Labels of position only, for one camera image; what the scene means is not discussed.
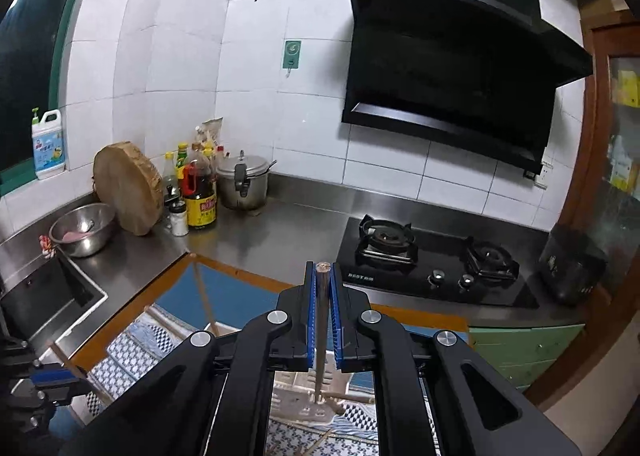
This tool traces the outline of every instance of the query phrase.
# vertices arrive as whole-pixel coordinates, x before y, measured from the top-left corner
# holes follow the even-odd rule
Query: black glass cooktop
[[[337,262],[347,284],[429,299],[538,308],[509,252],[472,237],[350,217]]]

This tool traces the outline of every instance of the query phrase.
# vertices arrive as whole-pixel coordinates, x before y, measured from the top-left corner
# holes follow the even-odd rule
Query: stove knob
[[[431,283],[431,287],[438,287],[444,282],[444,272],[433,270],[427,280]]]
[[[469,275],[468,273],[463,274],[462,277],[460,277],[460,280],[458,281],[458,285],[463,290],[468,290],[469,288],[471,288],[471,285],[473,283],[474,283],[474,277],[472,275]]]

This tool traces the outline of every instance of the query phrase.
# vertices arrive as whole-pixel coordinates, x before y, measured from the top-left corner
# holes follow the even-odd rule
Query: metal bowl
[[[51,241],[70,257],[87,257],[100,250],[116,230],[116,212],[105,203],[91,203],[60,217],[49,229]],[[86,232],[82,239],[63,241],[67,232]]]

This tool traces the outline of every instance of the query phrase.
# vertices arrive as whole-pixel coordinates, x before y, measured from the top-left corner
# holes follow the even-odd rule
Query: black range hood
[[[351,0],[342,121],[410,134],[540,173],[556,87],[591,55],[539,0]]]

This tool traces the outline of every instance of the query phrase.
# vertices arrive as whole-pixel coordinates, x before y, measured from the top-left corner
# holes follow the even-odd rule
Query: wooden door frame
[[[596,76],[609,78],[608,56],[596,56],[594,32],[640,22],[628,11],[612,12],[581,21],[584,47],[593,55],[593,75],[586,79],[582,134],[574,174],[559,223],[577,230],[588,226],[596,190],[602,179],[612,118],[610,90],[600,89]],[[636,311],[640,309],[640,249],[612,297],[601,286],[585,304],[587,321],[574,341],[525,391],[525,396],[545,411],[571,391],[610,350]]]

